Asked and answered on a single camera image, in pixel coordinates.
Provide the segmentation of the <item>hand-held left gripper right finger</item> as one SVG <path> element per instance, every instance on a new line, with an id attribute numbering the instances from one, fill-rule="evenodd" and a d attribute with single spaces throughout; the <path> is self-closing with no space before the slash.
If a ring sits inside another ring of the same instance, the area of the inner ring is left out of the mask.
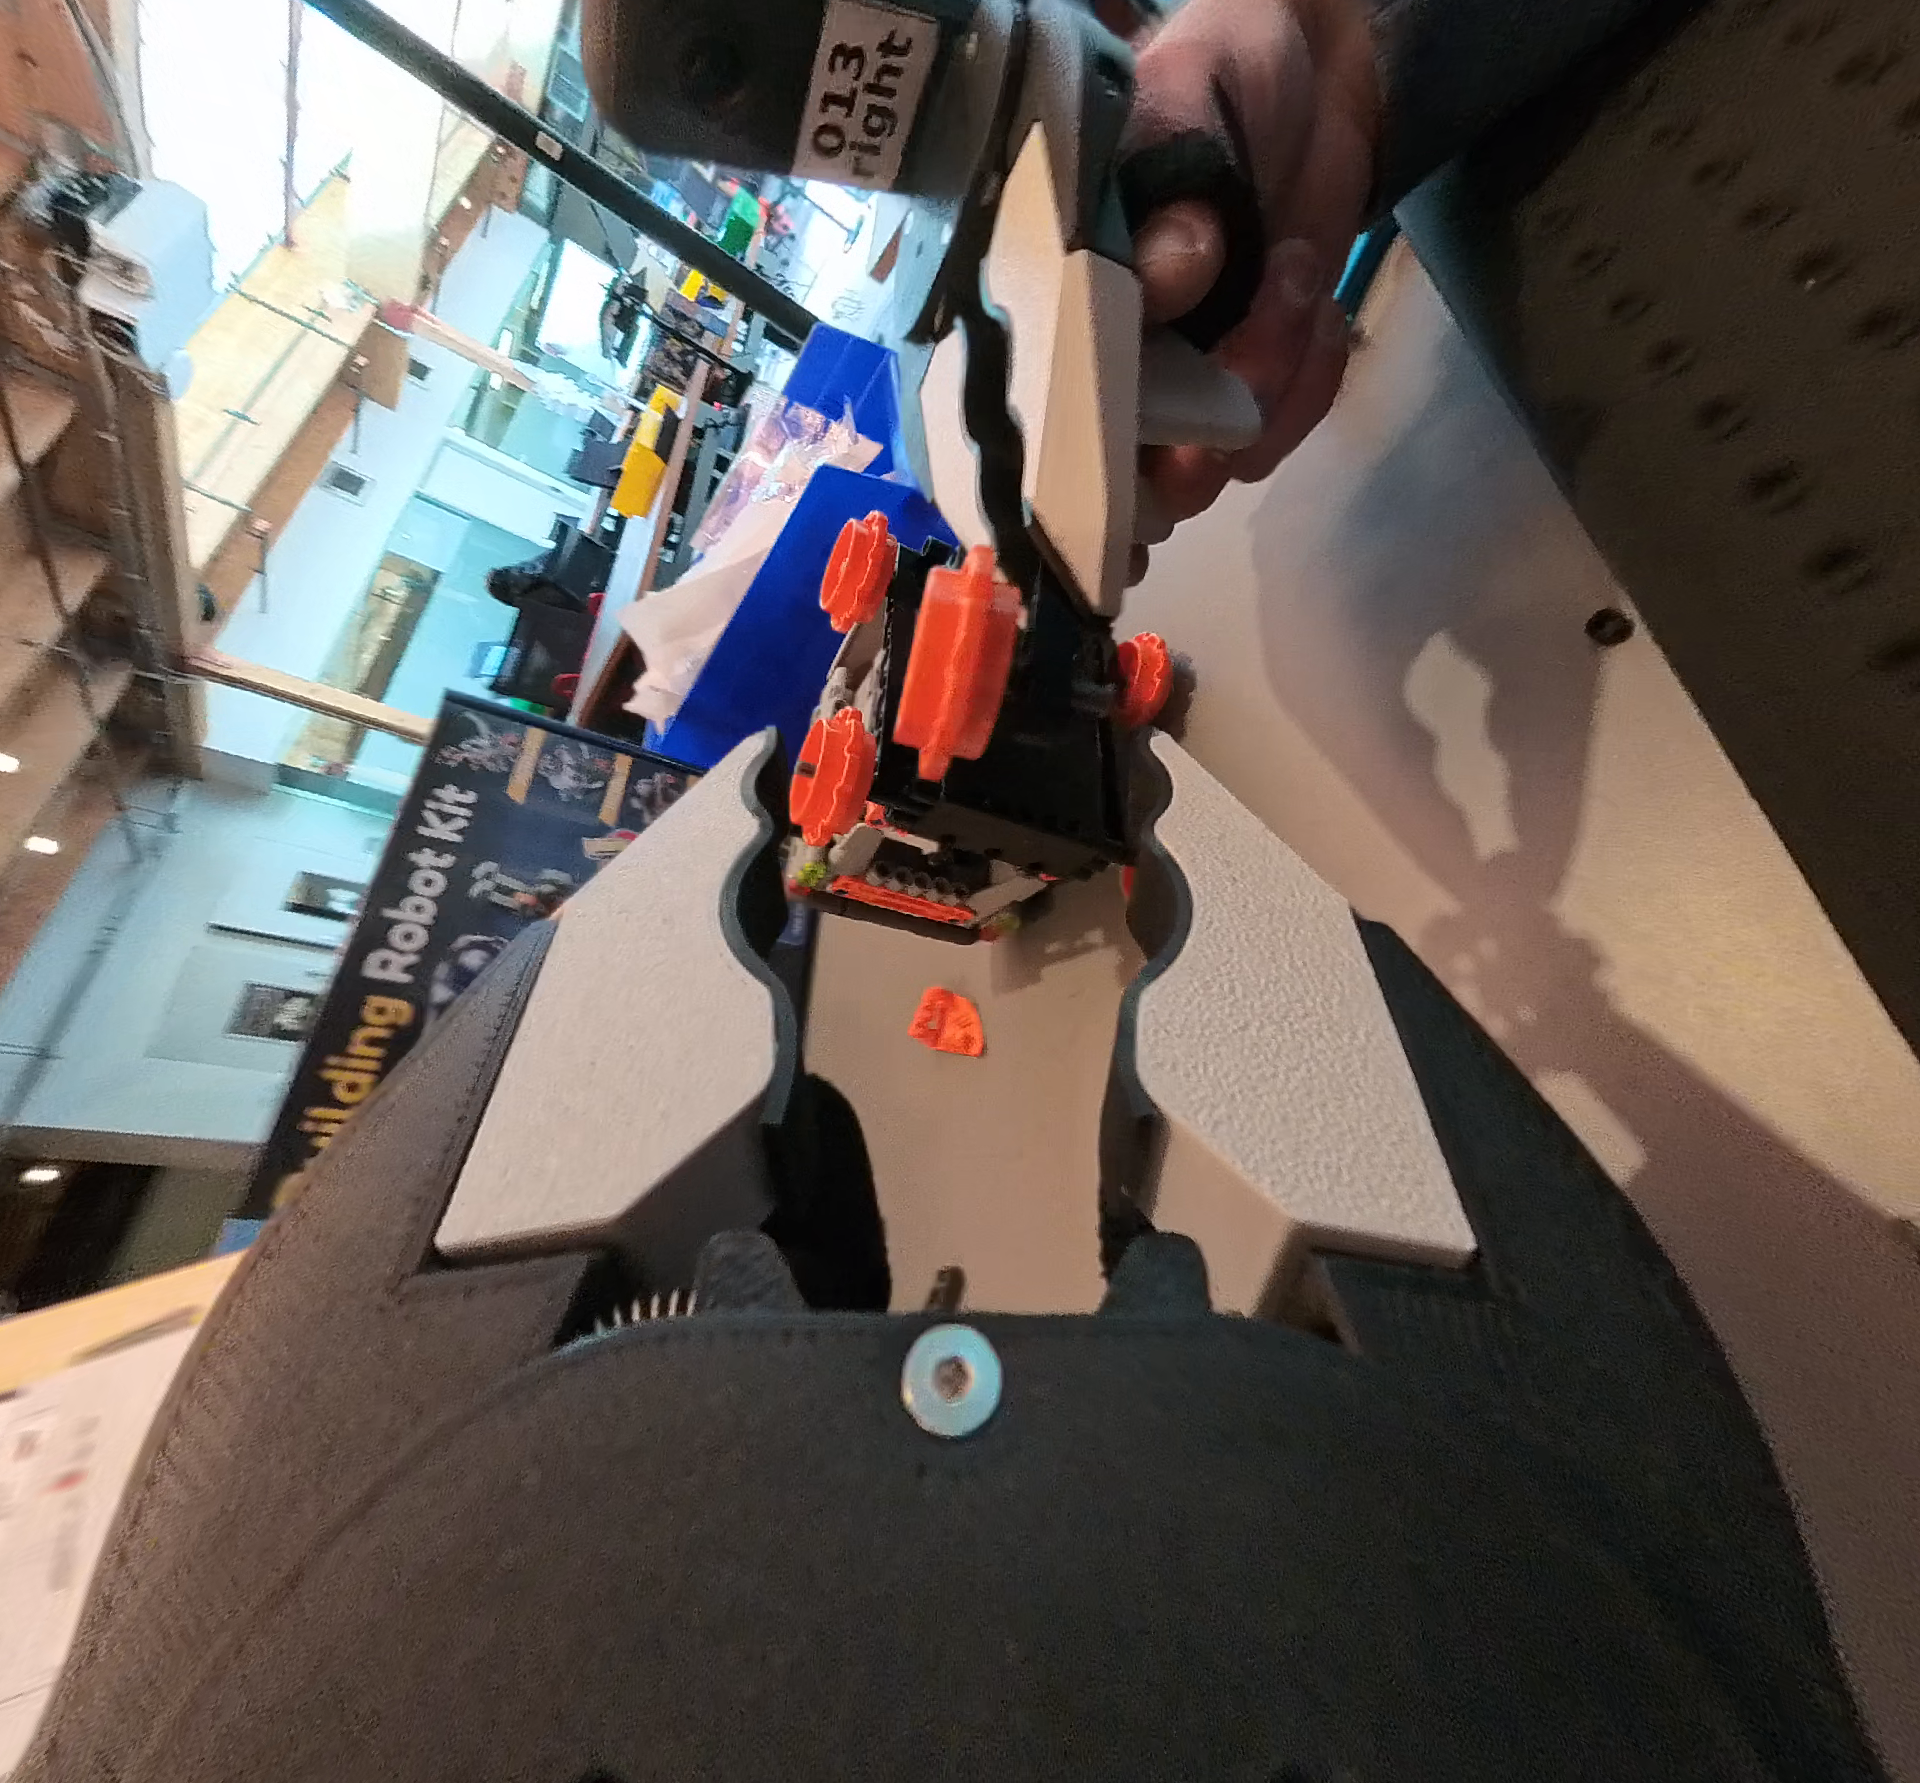
<path id="1" fill-rule="evenodd" d="M 1479 1242 L 1344 898 L 1169 737 L 1139 742 L 1109 1073 L 1109 1270 L 1189 1238 L 1216 1307 L 1302 1316 L 1323 1255 Z"/>

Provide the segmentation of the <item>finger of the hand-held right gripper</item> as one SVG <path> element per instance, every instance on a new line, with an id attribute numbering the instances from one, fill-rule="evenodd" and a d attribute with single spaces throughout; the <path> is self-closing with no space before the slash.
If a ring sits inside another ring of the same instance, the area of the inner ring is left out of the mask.
<path id="1" fill-rule="evenodd" d="M 1061 304 L 954 318 L 926 350 L 917 415 L 930 493 L 969 551 L 1036 596 L 1079 602 L 1079 320 Z"/>
<path id="2" fill-rule="evenodd" d="M 1028 520 L 1076 602 L 1115 619 L 1137 522 L 1142 291 L 1126 263 L 1068 250 L 1043 129 L 1005 177 L 984 284 L 1010 346 Z"/>

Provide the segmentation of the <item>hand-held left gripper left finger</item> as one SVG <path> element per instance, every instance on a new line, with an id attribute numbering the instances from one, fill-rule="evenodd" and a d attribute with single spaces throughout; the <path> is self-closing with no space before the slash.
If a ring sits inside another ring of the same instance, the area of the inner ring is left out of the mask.
<path id="1" fill-rule="evenodd" d="M 558 917 L 437 1225 L 452 1263 L 611 1250 L 691 1270 L 773 1208 L 798 1073 L 780 734 L 738 742 Z"/>

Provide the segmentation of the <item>black grey building block vehicle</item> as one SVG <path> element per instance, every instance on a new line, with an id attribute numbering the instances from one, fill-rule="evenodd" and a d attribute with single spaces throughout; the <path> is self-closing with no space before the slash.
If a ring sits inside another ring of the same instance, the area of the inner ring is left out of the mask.
<path id="1" fill-rule="evenodd" d="M 964 548 L 906 551 L 872 512 L 847 522 L 818 602 L 842 637 L 790 770 L 787 894 L 818 911 L 949 943 L 998 940 L 1051 892 L 1133 862 L 1133 747 L 1164 713 L 1173 657 L 1113 637 L 1046 580 L 986 753 L 928 785 L 891 740 L 926 574 Z"/>

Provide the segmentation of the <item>dark blue toy kit box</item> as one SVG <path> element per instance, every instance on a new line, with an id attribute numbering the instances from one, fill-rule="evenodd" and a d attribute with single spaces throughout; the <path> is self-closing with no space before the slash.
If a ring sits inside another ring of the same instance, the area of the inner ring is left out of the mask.
<path id="1" fill-rule="evenodd" d="M 449 691 L 237 1215 L 264 1218 L 527 926 L 697 781 L 627 740 Z"/>

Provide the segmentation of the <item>black metal pole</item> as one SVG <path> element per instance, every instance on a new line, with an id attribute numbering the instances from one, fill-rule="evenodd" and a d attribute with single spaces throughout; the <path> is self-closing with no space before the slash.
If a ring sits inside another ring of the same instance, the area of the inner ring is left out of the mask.
<path id="1" fill-rule="evenodd" d="M 677 221 L 649 195 L 632 187 L 607 165 L 558 136 L 539 115 L 529 113 L 502 90 L 460 65 L 452 56 L 427 42 L 372 0 L 297 0 L 343 28 L 354 42 L 387 65 L 422 83 L 460 115 L 482 125 L 495 140 L 526 153 L 532 161 L 574 189 L 610 217 L 656 242 L 673 258 L 697 269 L 725 295 L 759 317 L 780 335 L 783 348 L 800 348 L 813 332 L 813 311 L 773 286 L 751 264 L 725 252 L 715 240 Z"/>

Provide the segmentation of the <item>yellow storage bin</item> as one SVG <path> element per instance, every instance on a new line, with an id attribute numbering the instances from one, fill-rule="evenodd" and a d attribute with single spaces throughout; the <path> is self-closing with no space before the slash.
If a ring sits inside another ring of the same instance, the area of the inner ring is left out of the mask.
<path id="1" fill-rule="evenodd" d="M 656 387 L 659 403 L 649 400 L 636 415 L 636 428 L 621 446 L 620 466 L 611 484 L 610 512 L 620 520 L 651 513 L 659 494 L 664 463 L 677 441 L 682 406 L 676 393 Z"/>

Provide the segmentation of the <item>white plastic bag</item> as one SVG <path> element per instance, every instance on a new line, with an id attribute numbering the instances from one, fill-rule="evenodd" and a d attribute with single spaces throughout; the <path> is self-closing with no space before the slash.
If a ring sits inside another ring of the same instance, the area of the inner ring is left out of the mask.
<path id="1" fill-rule="evenodd" d="M 630 714 L 659 728 L 680 714 L 770 552 L 771 544 L 733 556 L 712 552 L 668 587 L 618 610 L 618 626 L 641 657 L 625 700 Z"/>

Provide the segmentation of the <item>blue plastic bin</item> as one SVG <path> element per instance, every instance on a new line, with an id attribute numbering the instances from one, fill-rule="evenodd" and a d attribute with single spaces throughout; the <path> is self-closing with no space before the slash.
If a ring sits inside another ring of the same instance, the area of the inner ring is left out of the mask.
<path id="1" fill-rule="evenodd" d="M 850 418 L 860 438 L 876 444 L 876 459 L 865 473 L 811 475 L 782 512 L 768 548 L 755 555 L 754 573 L 740 587 L 723 585 L 729 614 L 715 643 L 673 714 L 649 720 L 649 737 L 662 755 L 697 767 L 768 727 L 797 753 L 842 643 L 818 592 L 847 522 L 879 512 L 906 551 L 932 537 L 956 543 L 907 466 L 894 350 L 850 331 L 815 326 L 782 395 L 828 421 Z"/>

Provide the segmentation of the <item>black perforated mat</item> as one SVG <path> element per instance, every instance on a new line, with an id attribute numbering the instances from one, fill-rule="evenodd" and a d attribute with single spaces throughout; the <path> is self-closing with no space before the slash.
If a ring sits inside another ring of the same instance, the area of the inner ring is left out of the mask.
<path id="1" fill-rule="evenodd" d="M 1400 217 L 1915 1048 L 1918 0 L 1669 0 Z"/>

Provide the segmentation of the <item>white instruction booklet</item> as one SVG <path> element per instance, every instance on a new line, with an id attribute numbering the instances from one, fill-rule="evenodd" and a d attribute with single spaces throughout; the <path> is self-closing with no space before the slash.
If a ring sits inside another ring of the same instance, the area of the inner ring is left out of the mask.
<path id="1" fill-rule="evenodd" d="M 20 1762 L 155 1411 L 230 1252 L 2 1325 L 2 1773 Z"/>

